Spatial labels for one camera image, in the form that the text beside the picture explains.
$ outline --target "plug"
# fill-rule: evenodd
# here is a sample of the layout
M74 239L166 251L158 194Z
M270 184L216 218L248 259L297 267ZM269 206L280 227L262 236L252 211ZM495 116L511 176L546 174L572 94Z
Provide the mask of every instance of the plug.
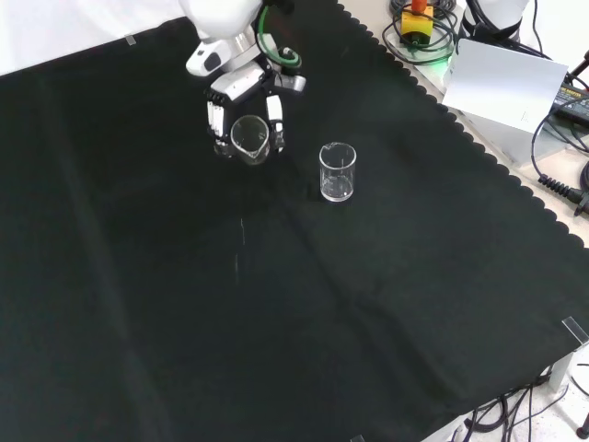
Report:
M589 214L589 192L570 188L559 181L553 180L548 175L542 175L538 179L538 182L558 195L563 196L571 203L577 204L577 208L574 211L575 216L579 216L582 213Z

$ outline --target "electrical wire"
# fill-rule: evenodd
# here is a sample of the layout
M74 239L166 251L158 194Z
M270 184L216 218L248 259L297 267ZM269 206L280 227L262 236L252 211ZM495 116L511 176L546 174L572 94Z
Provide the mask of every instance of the electrical wire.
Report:
M534 384L532 384L532 387L530 387L530 402L529 402L529 415L532 415L532 398L534 397ZM530 419L528 421L528 431L527 431L527 442L532 442L532 420Z
M515 407L510 411L510 414L514 415L514 419L512 421L512 424L509 427L509 432L507 434L507 442L511 442L511 440L512 440L512 432L514 431L514 422L515 422L515 419L517 418L517 412L519 411L519 407L522 405L522 402L524 401L525 396L527 395L527 393L529 391L530 391L530 389L527 389L524 391L524 394L522 394L522 397L517 400Z
M434 13L434 17L428 16L427 14L423 14L422 12L413 11L410 9L410 6L399 6L399 8L393 10L393 5L396 5L396 4L393 4L393 2L391 2L391 12L393 13L393 22L390 25L388 25L385 28L385 30L383 30L383 33L382 33L383 42L387 46L387 49L393 55L395 55L397 58L399 58L401 61L403 61L405 63L414 64L414 65L432 64L432 63L441 62L443 60L447 60L448 58L450 58L450 56L454 52L454 48L455 48L456 43L458 41L458 35L454 31L454 28L456 27L456 24L458 23L458 17L456 16L456 14L454 14L452 12L452 9L454 9L454 7L456 6L456 2L453 3L453 6L451 6L451 9L444 8L441 6L438 6L437 8L435 7L434 11L437 11L438 15L436 16L436 14ZM403 13L411 13L414 16L426 17L427 19L431 20L433 22L434 29L441 29L443 31L442 37L440 37L437 41L430 42L427 44L418 44L414 41L410 41L410 40L406 39L401 34L401 31L397 26L397 24L401 21ZM395 48L392 44L390 44L388 42L387 32L391 28L397 33L399 41L401 43L404 43L407 46L409 46L409 51L413 50L414 52L441 52L441 51L446 50L445 54L442 56L439 56L439 57L434 57L429 60L411 60L411 59L407 58L407 56L404 53L399 51L397 48ZM436 45L438 45L442 41L445 41L445 43L442 46L436 47Z
M535 154L536 138L537 138L538 133L542 129L542 126L544 125L545 122L548 121L548 119L552 115L554 115L556 112L563 109L565 106L569 106L569 105L575 104L575 103L580 103L581 101L586 101L588 99L589 99L589 97L581 97L579 99L571 99L569 101L565 101L564 103L560 104L559 106L557 106L555 108L552 108L552 110L549 112L549 114L546 117L544 117L544 119L540 122L540 124L536 128L536 131L534 132L534 136L532 137L531 158L532 158L532 165L534 166L534 169L536 170L536 173L538 174L538 176L540 178L547 178L547 176L544 173L542 173L540 171L540 169L538 168L537 162L536 162L536 154Z
M589 398L589 393L587 391L585 391L584 388L579 385L579 383L575 380L575 378L571 377L571 382L577 389L579 389L581 391L582 394L584 394L585 396L587 396Z
M264 27L266 23L266 16L268 15L268 11L270 10L269 6L263 7L260 11L260 15L257 18L258 22L258 32L256 33L256 44L260 48L260 50L266 55L270 60L279 64L282 67L298 67L301 65L301 58L299 57L298 53L292 52L292 58L284 58L280 54L273 53L266 41L264 39Z
M569 392L569 386L567 385L566 390L560 395L560 397L553 401L552 403L550 403L549 405L547 405L546 407L544 407L542 410L540 410L537 413L531 414L530 416L526 417L526 419L522 419L521 421L517 421L514 424L514 427L523 424L525 421L527 420L532 420L533 418L535 418L536 416L540 416L542 413L546 412L549 408L553 407L554 405L556 405L558 402L562 401L564 399L564 397L567 395L567 393Z
M477 420L477 415L479 414L479 412L477 410L475 410L474 412L472 412L472 422L475 422ZM474 433L474 425L471 426L468 429L467 435L465 436L464 440L462 442L469 442L470 438L472 437L472 434Z
M542 49L542 40L540 39L540 36L537 33L537 29L536 29L536 18L537 18L537 0L534 0L534 18L532 19L532 30L534 31L534 35L536 35L537 45L540 48L540 52L544 53L544 49Z

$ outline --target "glass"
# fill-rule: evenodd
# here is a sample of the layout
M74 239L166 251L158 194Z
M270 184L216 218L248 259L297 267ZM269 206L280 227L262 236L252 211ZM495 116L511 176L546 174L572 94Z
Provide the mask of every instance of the glass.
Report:
M321 193L334 203L346 201L353 194L356 151L344 143L329 143L319 152Z
M257 115L246 115L231 128L231 143L237 153L250 166L257 166L270 152L270 129Z

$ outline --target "black tablecloth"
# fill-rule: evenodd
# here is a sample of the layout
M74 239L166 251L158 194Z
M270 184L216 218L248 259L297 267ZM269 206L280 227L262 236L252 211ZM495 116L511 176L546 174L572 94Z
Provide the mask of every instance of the black tablecloth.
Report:
M185 19L0 79L2 440L415 442L589 328L581 241L363 28L273 26L308 86L257 168L214 154Z

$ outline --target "white table surface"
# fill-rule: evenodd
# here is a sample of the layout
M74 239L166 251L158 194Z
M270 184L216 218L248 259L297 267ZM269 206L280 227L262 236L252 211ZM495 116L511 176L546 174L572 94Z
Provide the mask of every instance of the white table surface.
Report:
M387 12L388 0L340 0L340 3L355 18L359 19L362 24L366 25L368 30L373 32L375 37L377 37L382 43L382 31L391 22L390 15ZM542 41L546 42L545 46L551 47L552 45L550 42L554 40L554 34L551 34L552 38L548 33L545 33L545 35L540 35L542 37ZM582 47L582 44L578 45L575 56L565 55L560 59L556 56L553 58L559 59L559 61L563 61L564 63L570 65L576 65L581 62L584 52L589 49L589 47L587 47L585 50L583 50ZM580 54L579 59L576 58L576 53ZM430 81L425 78L425 76L418 72L417 69L413 66L408 64L405 64L405 66L411 70L411 73L419 80L420 85L427 89L429 94L435 96L438 101L442 101L441 93L437 90L436 87L433 86ZM585 247L589 247L589 217L586 217L585 215L574 217L574 205L570 204L566 200L561 199L554 193L545 190L543 186L538 184L537 174L531 166L521 169L512 167L509 161L501 154L501 152L493 149L492 145L482 138L482 136L473 128L472 124L470 124L466 118L461 116L458 112L454 112L454 114L458 117L459 122L465 126L465 130L474 136L476 142L485 145L488 153L496 156L500 164L503 164L505 167L507 167L512 175L515 175L517 178L519 178L523 185L531 189L534 195L544 202L546 208L556 215L558 221L565 224L572 234L581 238L585 244ZM579 176L583 166L587 163L587 161L589 161L589 157L586 157L569 147L557 154L543 158L538 162L538 165L540 169L550 177L560 180L571 187L578 188Z

